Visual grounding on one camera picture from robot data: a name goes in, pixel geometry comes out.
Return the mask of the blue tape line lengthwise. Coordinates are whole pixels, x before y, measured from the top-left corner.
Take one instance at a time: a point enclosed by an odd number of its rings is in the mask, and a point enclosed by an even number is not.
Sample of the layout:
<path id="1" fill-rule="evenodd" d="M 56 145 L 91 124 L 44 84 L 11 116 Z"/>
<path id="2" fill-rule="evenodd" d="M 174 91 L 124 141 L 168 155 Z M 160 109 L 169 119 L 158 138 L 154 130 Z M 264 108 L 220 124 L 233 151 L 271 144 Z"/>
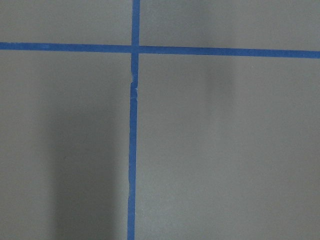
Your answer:
<path id="1" fill-rule="evenodd" d="M 129 155 L 128 155 L 128 208 L 127 239 L 135 239 L 136 220 L 136 172 L 137 172 L 137 119 L 139 85 L 139 47 L 140 47 L 140 1 L 132 2 L 131 26 L 131 83 L 129 112 Z"/>

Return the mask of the blue tape line crosswise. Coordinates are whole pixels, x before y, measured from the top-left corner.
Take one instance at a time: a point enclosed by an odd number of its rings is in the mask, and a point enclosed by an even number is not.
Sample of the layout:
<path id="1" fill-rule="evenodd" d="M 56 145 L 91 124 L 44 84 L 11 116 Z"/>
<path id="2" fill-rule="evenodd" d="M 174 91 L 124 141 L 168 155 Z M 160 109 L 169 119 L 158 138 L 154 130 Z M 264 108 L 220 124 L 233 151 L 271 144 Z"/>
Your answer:
<path id="1" fill-rule="evenodd" d="M 132 46 L 109 44 L 69 44 L 69 43 L 28 43 L 1 42 L 1 50 L 15 51 L 51 51 L 51 52 L 94 52 L 94 53 L 134 53 L 164 55 L 199 55 L 199 56 L 240 56 L 319 59 L 320 52 L 312 50 L 248 49 L 248 48 L 213 48 L 182 46 Z"/>

